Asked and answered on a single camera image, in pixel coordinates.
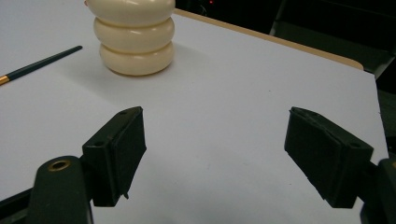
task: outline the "white table surface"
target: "white table surface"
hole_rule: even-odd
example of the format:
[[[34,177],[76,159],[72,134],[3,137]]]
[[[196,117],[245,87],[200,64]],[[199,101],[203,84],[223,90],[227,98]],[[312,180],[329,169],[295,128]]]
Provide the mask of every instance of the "white table surface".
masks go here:
[[[160,74],[123,77],[99,57],[82,0],[0,1],[0,74],[78,51],[0,87],[0,200],[36,169],[141,105],[148,150],[130,200],[95,223],[360,223],[322,201],[283,146],[289,109],[316,111],[387,157],[371,74],[173,15],[176,57]]]

